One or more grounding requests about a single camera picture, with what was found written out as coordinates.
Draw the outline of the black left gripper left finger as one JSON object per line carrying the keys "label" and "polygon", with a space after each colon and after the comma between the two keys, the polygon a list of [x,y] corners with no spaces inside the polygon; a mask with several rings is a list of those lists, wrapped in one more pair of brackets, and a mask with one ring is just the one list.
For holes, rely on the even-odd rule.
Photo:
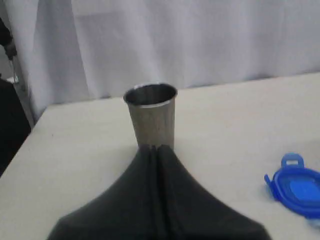
{"label": "black left gripper left finger", "polygon": [[50,240],[158,240],[160,202],[155,147],[142,146],[100,196],[62,217]]}

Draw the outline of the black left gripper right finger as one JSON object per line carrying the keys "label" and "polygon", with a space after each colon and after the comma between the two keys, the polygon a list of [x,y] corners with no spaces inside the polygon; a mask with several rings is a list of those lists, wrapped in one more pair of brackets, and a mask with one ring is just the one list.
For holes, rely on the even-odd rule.
{"label": "black left gripper right finger", "polygon": [[202,187],[167,145],[157,149],[164,219],[171,240],[268,240],[265,227]]}

